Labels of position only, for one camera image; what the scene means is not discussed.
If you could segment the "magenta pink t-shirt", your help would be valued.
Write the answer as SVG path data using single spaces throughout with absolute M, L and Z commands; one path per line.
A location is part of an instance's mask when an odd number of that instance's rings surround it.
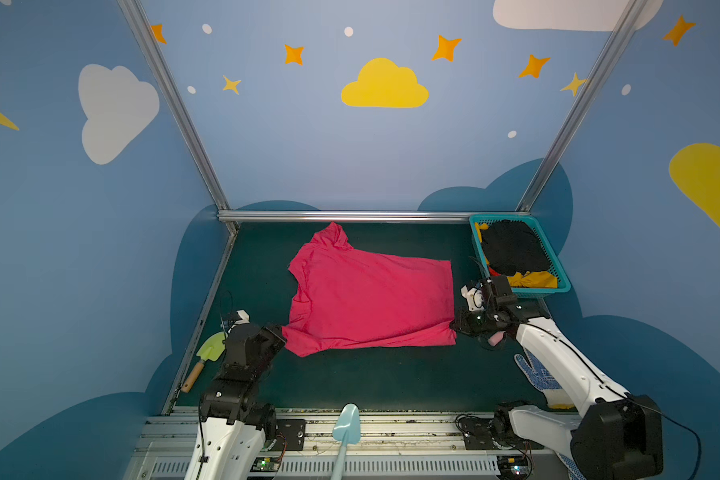
M 287 349 L 299 357 L 331 349 L 456 342 L 447 260 L 359 250 L 332 223 L 301 247 L 288 270 L 297 292 L 282 332 Z

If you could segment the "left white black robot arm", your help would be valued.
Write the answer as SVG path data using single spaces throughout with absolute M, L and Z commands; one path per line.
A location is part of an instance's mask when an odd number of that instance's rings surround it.
M 187 479 L 245 479 L 264 444 L 276 438 L 276 409 L 257 396 L 285 343 L 280 326 L 231 327 L 221 366 L 199 400 Z

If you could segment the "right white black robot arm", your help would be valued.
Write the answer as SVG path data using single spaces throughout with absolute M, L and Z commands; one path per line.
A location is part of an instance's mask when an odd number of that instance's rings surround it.
M 648 396 L 634 396 L 576 348 L 555 321 L 523 305 L 504 276 L 463 286 L 467 308 L 451 324 L 497 347 L 523 349 L 515 359 L 546 408 L 525 401 L 499 405 L 486 422 L 495 447 L 553 451 L 572 479 L 647 479 L 664 470 L 662 416 Z

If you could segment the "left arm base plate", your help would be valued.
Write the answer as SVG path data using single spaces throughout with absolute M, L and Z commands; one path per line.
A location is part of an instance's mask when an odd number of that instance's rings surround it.
M 270 450 L 302 451 L 306 438 L 307 422 L 304 419 L 278 419 L 274 443 Z

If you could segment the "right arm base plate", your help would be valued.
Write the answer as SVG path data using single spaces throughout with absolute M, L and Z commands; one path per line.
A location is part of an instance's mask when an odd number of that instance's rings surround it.
M 505 427 L 502 421 L 494 425 L 492 417 L 470 414 L 458 415 L 454 420 L 467 450 L 542 450 L 537 442 L 524 440 Z

